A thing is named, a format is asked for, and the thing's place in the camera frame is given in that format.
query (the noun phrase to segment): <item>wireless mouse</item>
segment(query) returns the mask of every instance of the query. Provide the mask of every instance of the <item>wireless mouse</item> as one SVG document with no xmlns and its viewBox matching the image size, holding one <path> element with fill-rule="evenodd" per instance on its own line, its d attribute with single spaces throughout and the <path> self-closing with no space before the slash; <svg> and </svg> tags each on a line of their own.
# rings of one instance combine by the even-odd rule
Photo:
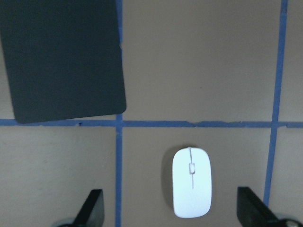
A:
<svg viewBox="0 0 303 227">
<path fill-rule="evenodd" d="M 176 216 L 206 214 L 212 201 L 212 174 L 207 153 L 200 148 L 179 150 L 172 163 L 173 204 Z"/>
</svg>

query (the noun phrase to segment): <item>metal screw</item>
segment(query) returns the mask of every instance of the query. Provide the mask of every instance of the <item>metal screw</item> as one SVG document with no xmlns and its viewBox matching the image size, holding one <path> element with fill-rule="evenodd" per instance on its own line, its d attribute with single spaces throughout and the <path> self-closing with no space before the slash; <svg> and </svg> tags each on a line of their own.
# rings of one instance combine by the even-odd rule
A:
<svg viewBox="0 0 303 227">
<path fill-rule="evenodd" d="M 286 226 L 287 227 L 299 227 L 297 223 L 295 223 L 294 221 L 286 221 Z"/>
</svg>

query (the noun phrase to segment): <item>computer mouse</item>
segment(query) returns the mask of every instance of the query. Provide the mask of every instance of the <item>computer mouse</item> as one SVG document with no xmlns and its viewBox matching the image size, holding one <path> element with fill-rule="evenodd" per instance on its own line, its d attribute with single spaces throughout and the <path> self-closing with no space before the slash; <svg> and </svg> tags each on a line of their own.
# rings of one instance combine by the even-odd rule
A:
<svg viewBox="0 0 303 227">
<path fill-rule="evenodd" d="M 172 163 L 173 207 L 180 218 L 206 214 L 212 201 L 212 173 L 207 153 L 200 148 L 179 150 Z"/>
</svg>

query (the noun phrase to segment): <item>black object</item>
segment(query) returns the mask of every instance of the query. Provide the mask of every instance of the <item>black object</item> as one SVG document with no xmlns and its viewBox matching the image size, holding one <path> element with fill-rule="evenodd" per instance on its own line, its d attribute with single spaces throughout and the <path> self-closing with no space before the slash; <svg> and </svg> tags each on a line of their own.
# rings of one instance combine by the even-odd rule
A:
<svg viewBox="0 0 303 227">
<path fill-rule="evenodd" d="M 249 187 L 238 187 L 237 217 L 243 227 L 303 227 L 295 220 L 279 220 Z"/>
<path fill-rule="evenodd" d="M 18 122 L 126 109 L 115 0 L 1 0 L 0 32 Z"/>
<path fill-rule="evenodd" d="M 72 224 L 58 227 L 102 227 L 104 222 L 104 200 L 102 189 L 94 189 L 89 193 L 80 212 Z"/>
</svg>

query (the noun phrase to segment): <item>black mouse pad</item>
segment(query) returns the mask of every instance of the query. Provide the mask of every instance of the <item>black mouse pad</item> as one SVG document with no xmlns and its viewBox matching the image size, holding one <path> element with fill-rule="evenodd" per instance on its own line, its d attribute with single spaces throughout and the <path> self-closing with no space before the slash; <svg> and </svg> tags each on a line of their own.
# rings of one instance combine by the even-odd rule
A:
<svg viewBox="0 0 303 227">
<path fill-rule="evenodd" d="M 115 0 L 1 0 L 0 32 L 18 122 L 126 109 Z"/>
</svg>

